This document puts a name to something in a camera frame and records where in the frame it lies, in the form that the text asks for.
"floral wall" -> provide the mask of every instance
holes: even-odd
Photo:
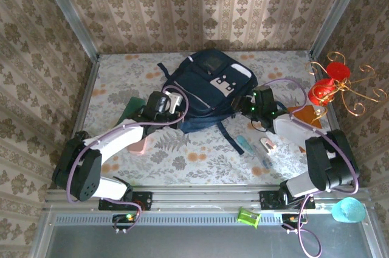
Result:
[[[370,97],[375,96],[374,88],[389,92],[388,1],[351,0],[319,60],[326,62],[328,51],[343,53],[354,80],[366,76],[359,72],[360,65],[372,66],[377,76],[353,85],[355,91]],[[381,97],[375,103],[348,92],[345,100],[350,107],[361,102],[367,109],[363,116],[354,117],[347,113],[340,97],[334,102],[339,124],[359,163],[360,179],[370,188],[389,241],[389,99]]]
[[[101,54],[311,48],[334,0],[72,0]]]
[[[0,0],[0,256],[27,257],[90,62],[54,0]]]

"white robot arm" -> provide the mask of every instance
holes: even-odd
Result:
[[[67,190],[68,198],[71,194],[80,201],[90,197],[122,200],[128,193],[129,184],[119,179],[101,177],[101,166],[112,155],[139,142],[156,129],[164,126],[179,128],[185,116],[176,112],[181,100],[179,94],[153,92],[142,112],[136,113],[131,119],[125,119],[106,133],[94,138],[88,138],[85,132],[77,134],[66,144],[53,173],[54,183]],[[289,139],[307,151],[308,171],[280,184],[280,198],[285,205],[306,194],[345,184],[355,179],[355,174],[359,174],[346,137],[340,130],[326,134],[318,128],[312,129],[310,125],[304,126],[287,111],[278,110],[269,87],[255,88],[252,97],[239,97],[233,101],[232,107],[250,120],[260,121],[270,132]],[[342,149],[354,174],[344,157],[324,138],[330,138]]]

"backpack zipper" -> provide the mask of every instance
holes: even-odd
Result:
[[[201,100],[198,96],[196,96],[195,94],[192,94],[191,92],[188,92],[186,89],[184,89],[178,82],[174,81],[174,83],[179,87],[181,88],[184,92],[187,92],[189,95],[192,95],[193,97],[195,97],[197,100],[199,100],[199,102],[201,102],[202,104],[204,104],[204,106],[206,106],[207,108],[211,108],[210,105],[208,105],[207,103],[205,103],[203,100]]]

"green block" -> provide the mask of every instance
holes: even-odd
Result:
[[[118,125],[119,123],[123,122],[124,119],[127,119],[131,115],[133,115],[137,110],[139,110],[142,106],[146,105],[146,101],[140,98],[132,97],[126,108],[124,109],[122,115],[119,118],[119,121],[116,123]]]
[[[253,226],[256,228],[258,223],[260,222],[261,215],[255,214],[254,212],[250,212],[245,210],[243,207],[239,210],[238,214],[238,222],[245,223],[249,226]]]

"light blue plastic cup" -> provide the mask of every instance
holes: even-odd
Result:
[[[334,219],[341,223],[358,223],[364,220],[366,215],[363,204],[353,197],[340,200],[331,213]]]

